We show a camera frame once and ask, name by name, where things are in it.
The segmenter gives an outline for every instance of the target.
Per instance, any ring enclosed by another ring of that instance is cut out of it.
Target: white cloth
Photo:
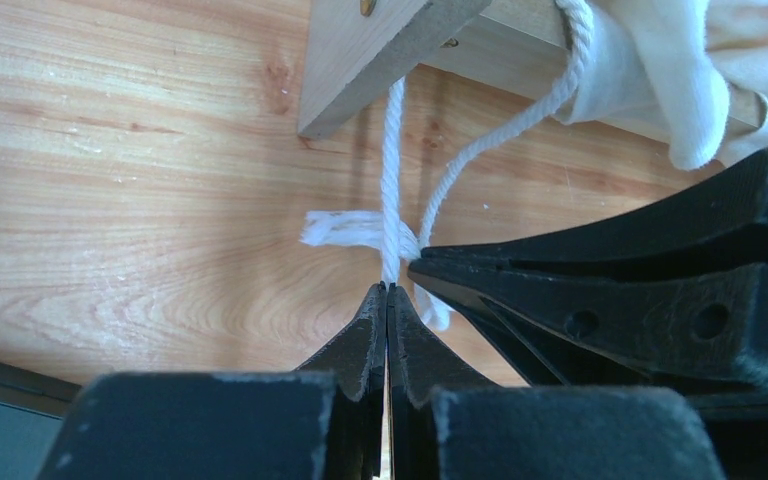
[[[557,117],[642,120],[670,134],[680,169],[732,165],[768,147],[768,0],[589,0],[594,39],[576,98]],[[755,92],[761,127],[724,137],[727,83]]]

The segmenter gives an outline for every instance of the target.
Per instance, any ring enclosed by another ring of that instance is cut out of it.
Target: wooden frame
[[[528,98],[549,91],[566,64],[553,0],[379,0],[369,17],[349,0],[313,0],[299,134],[330,135],[419,63]],[[440,48],[456,38],[457,48]],[[732,90],[729,131],[757,129],[757,97]],[[605,123],[664,141],[640,122]]]

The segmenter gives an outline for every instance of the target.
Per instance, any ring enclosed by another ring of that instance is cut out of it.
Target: screw hole
[[[723,333],[728,323],[728,308],[720,303],[708,305],[693,319],[693,335],[698,340],[711,340]]]
[[[599,317],[589,310],[575,312],[567,319],[564,330],[575,340],[591,335],[599,328]]]

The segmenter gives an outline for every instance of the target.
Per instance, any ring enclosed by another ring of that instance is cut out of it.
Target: dark gray surface
[[[0,480],[36,476],[61,421],[0,405]]]

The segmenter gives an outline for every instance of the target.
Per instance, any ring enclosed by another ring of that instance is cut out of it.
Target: wooden surface
[[[457,48],[443,48],[423,63],[527,98],[549,91],[567,64],[567,40],[554,0],[493,0],[456,35]],[[728,133],[761,125],[762,106],[749,91],[731,89]],[[604,123],[656,140],[669,132],[639,120],[606,118]]]
[[[383,102],[331,139],[296,136],[308,14],[307,0],[0,0],[0,361],[75,382],[281,370],[345,325],[376,253],[297,239],[309,209],[378,208]],[[526,105],[410,75],[410,225],[456,150]],[[714,171],[675,171],[663,145],[602,124],[545,122],[467,168],[433,242],[598,220]],[[462,319],[442,337],[516,383]]]
[[[346,0],[311,3],[299,132],[319,139],[432,55],[490,0],[387,0],[375,2],[367,17]]]

